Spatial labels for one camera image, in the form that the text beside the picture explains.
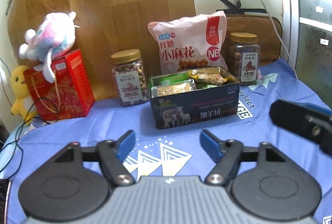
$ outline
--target wooden panel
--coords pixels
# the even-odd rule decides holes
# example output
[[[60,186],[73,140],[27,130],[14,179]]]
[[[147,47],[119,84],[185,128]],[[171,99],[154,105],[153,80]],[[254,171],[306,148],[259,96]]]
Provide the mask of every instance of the wooden panel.
[[[119,50],[138,48],[145,61],[145,73],[160,73],[157,42],[150,35],[151,21],[169,21],[194,16],[194,0],[14,0],[8,19],[8,33],[19,64],[19,46],[27,29],[37,29],[49,12],[75,11],[76,42],[82,50],[89,80],[97,100],[116,97],[110,74],[110,55]]]

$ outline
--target blue tablecloth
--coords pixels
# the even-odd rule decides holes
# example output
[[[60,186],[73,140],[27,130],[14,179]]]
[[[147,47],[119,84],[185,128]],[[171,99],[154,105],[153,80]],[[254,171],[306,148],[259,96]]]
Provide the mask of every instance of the blue tablecloth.
[[[24,149],[23,165],[13,179],[8,223],[22,223],[25,215],[19,205],[17,192],[22,181],[53,154],[71,141],[82,146],[93,146],[105,139],[117,139],[127,130],[136,132],[137,141],[124,165],[136,179],[142,175],[199,175],[204,178],[214,163],[199,144],[202,129],[208,129],[220,139],[237,139],[246,146],[257,146],[262,141],[272,143],[320,183],[324,198],[315,215],[322,223],[332,215],[332,158],[324,155],[318,146],[292,133],[272,125],[268,111],[277,99],[310,102],[327,106],[301,81],[294,77],[291,68],[283,59],[262,67],[261,81],[255,86],[241,87],[240,101],[251,117],[233,115],[208,122],[157,130],[149,103],[121,107],[118,100],[105,100],[94,104],[86,118],[64,120],[42,126],[28,132],[19,142]],[[16,152],[5,170],[5,177],[14,172],[21,153]],[[84,166],[100,172],[97,163]],[[240,172],[253,167],[253,163],[241,165]]]

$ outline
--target pink snack package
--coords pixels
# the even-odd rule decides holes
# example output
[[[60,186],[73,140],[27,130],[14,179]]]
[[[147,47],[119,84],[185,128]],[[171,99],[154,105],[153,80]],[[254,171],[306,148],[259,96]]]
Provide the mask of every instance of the pink snack package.
[[[206,66],[228,70],[220,52],[227,29],[223,11],[150,22],[148,29],[158,42],[162,74]]]

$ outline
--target plastic jar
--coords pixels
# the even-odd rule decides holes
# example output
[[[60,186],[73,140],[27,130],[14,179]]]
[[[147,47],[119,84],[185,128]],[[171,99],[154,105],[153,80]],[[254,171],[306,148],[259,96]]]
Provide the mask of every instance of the plastic jar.
[[[261,48],[257,44],[257,36],[250,33],[231,33],[230,65],[228,66],[240,85],[256,84],[259,70]]]
[[[148,91],[139,49],[119,51],[111,55],[112,74],[121,106],[146,103]]]

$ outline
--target black cable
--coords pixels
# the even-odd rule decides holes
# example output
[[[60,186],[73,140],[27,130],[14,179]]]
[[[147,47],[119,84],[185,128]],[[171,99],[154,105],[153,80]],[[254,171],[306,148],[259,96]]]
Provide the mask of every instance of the black cable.
[[[29,122],[29,121],[31,121],[32,119],[34,119],[34,118],[38,118],[38,119],[40,119],[41,121],[43,121],[43,122],[45,122],[45,123],[47,123],[47,124],[50,124],[49,122],[47,122],[47,121],[45,121],[45,120],[43,120],[43,119],[41,119],[41,118],[39,118],[39,117],[36,117],[36,116],[30,118],[30,119],[27,121],[28,114],[31,112],[31,110],[32,110],[32,108],[35,106],[35,104],[36,104],[39,100],[41,100],[41,99],[45,99],[45,100],[48,100],[49,102],[51,102],[51,104],[54,106],[54,108],[55,108],[55,110],[56,110],[56,114],[57,114],[57,120],[55,121],[55,123],[56,123],[57,121],[59,121],[59,111],[58,111],[56,105],[54,104],[54,102],[51,101],[51,100],[50,100],[49,98],[47,98],[47,97],[39,97],[39,98],[37,98],[36,101],[35,101],[35,102],[31,105],[31,107],[29,108],[29,110],[28,110],[28,112],[27,112],[27,114],[26,114],[26,116],[25,116],[25,118],[24,118],[24,122],[23,122],[23,123],[19,126],[19,128],[16,130],[16,133],[15,133],[15,140],[12,141],[12,142],[10,142],[10,143],[8,143],[8,144],[6,144],[6,145],[2,148],[2,150],[4,150],[4,149],[6,148],[6,146],[8,146],[8,145],[10,145],[10,144],[15,144],[15,147],[14,147],[13,153],[12,153],[12,155],[11,155],[9,161],[8,161],[8,162],[6,163],[6,165],[0,170],[0,173],[1,173],[2,171],[4,171],[4,169],[9,165],[9,163],[10,163],[11,160],[13,159],[17,147],[21,150],[22,153],[21,153],[20,163],[19,163],[19,166],[18,166],[18,168],[16,169],[16,171],[15,171],[13,174],[11,174],[9,177],[7,177],[7,178],[5,178],[5,179],[0,179],[0,182],[7,181],[7,180],[11,179],[12,177],[14,177],[14,176],[18,173],[18,171],[20,170],[20,168],[21,168],[21,166],[22,166],[24,150],[22,149],[22,147],[19,146],[18,141],[21,139],[21,135],[22,135],[22,132],[23,132],[24,125],[25,125],[27,122]]]
[[[12,107],[13,105],[12,105],[12,103],[10,102],[10,100],[9,100],[9,98],[8,98],[8,96],[7,96],[7,93],[6,93],[6,90],[5,90],[5,85],[4,85],[4,82],[3,82],[3,78],[2,78],[2,74],[1,74],[1,73],[0,73],[0,80],[1,80],[1,85],[2,85],[3,92],[4,92],[4,94],[5,94],[5,97],[7,98],[7,101],[8,101],[8,103],[9,103],[10,107]]]
[[[8,73],[9,73],[9,76],[11,76],[11,74],[10,74],[10,70],[9,70],[9,67],[6,65],[6,63],[4,62],[4,60],[2,60],[1,57],[0,57],[0,60],[1,60],[1,62],[5,65],[5,67],[7,68]]]

